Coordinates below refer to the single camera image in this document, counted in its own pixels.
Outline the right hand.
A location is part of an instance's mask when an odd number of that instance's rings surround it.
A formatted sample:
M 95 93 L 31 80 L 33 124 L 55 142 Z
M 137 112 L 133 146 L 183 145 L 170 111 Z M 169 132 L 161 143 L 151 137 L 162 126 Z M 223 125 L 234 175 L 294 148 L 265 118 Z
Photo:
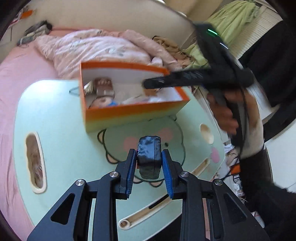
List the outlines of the right hand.
M 224 96 L 231 103 L 243 102 L 243 96 L 239 91 L 227 91 L 224 92 Z M 236 135 L 236 130 L 238 129 L 239 124 L 233 117 L 232 111 L 228 107 L 220 105 L 214 98 L 213 94 L 208 93 L 207 100 L 221 130 L 227 132 L 227 134 Z

